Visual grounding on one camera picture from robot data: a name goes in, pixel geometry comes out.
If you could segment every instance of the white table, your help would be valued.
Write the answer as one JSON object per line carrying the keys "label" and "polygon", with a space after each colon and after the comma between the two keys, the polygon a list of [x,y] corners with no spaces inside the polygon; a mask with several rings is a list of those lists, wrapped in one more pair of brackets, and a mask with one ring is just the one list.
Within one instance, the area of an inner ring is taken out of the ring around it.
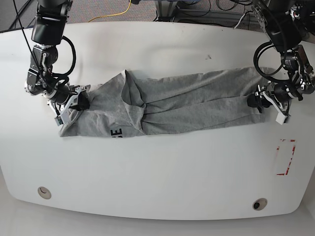
{"label": "white table", "polygon": [[[255,49],[267,41],[258,32],[150,22],[73,24],[64,34],[77,51],[72,84],[104,83],[123,69],[160,78],[252,66]],[[283,126],[270,108],[269,121],[257,125],[118,140],[59,138],[46,100],[24,92],[30,53],[22,33],[1,34],[0,45],[0,165],[13,197],[94,214],[176,220],[286,214],[299,206],[315,166],[313,95],[293,102]],[[314,65],[315,47],[303,45]],[[65,42],[58,50],[54,71],[67,71],[71,50]],[[279,57],[270,50],[261,66],[278,67]],[[296,140],[286,176],[277,174],[286,169],[291,144],[280,139]],[[51,199],[38,195],[40,186]],[[255,211],[259,198],[268,205]]]}

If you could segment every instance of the circular grommet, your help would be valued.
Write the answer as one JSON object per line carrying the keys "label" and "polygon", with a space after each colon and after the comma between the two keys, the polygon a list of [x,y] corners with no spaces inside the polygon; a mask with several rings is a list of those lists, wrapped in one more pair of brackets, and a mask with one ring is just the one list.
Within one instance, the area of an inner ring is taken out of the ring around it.
{"label": "circular grommet", "polygon": [[38,188],[38,194],[43,198],[43,199],[50,199],[51,198],[51,193],[50,191],[45,188],[45,187],[39,187]]}
{"label": "circular grommet", "polygon": [[252,204],[254,210],[263,210],[267,206],[267,199],[260,198]]}

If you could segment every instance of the gray t-shirt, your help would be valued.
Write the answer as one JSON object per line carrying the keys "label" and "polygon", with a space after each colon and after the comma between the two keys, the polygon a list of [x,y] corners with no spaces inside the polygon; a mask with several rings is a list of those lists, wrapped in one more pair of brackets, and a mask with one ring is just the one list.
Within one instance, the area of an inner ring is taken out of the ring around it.
{"label": "gray t-shirt", "polygon": [[179,134],[264,122],[247,96],[266,82],[253,67],[141,80],[123,71],[89,92],[88,110],[71,110],[60,136]]}

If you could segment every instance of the white tabletop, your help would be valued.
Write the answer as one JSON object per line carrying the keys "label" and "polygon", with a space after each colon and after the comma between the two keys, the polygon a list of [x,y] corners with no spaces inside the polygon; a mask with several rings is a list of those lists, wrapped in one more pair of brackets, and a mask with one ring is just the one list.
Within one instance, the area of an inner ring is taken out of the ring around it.
{"label": "white tabletop", "polygon": [[[255,49],[268,40],[240,29],[157,22],[72,24],[64,34],[77,51],[70,81],[83,85],[104,83],[124,69],[145,79],[252,66]],[[118,140],[59,138],[46,100],[24,92],[30,53],[22,33],[1,34],[0,45],[0,165],[13,197],[94,214],[177,220],[286,214],[299,206],[315,166],[313,95],[293,102],[283,126],[270,108],[268,122],[257,125]],[[315,47],[303,45],[314,65]],[[58,51],[54,71],[65,72],[71,50],[63,42]],[[261,66],[279,64],[274,50],[261,60]],[[278,176],[292,145],[289,173]],[[51,199],[38,195],[40,186]],[[259,198],[268,205],[255,211]]]}

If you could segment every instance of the yellow cable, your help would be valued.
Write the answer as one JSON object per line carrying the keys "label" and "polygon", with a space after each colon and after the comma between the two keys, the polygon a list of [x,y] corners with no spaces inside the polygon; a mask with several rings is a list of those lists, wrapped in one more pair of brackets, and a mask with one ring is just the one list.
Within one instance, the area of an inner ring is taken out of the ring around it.
{"label": "yellow cable", "polygon": [[94,18],[90,19],[88,22],[91,22],[91,21],[96,20],[96,19],[98,19],[98,18],[104,18],[104,17],[109,17],[109,16],[119,16],[119,15],[123,15],[123,14],[125,14],[126,12],[128,12],[128,10],[130,9],[130,6],[131,6],[131,0],[129,0],[129,1],[130,1],[130,2],[129,2],[129,6],[128,6],[128,8],[127,8],[127,10],[126,10],[126,11],[121,12],[121,13],[117,13],[117,14],[113,14],[113,15],[96,16],[96,17],[94,17]]}

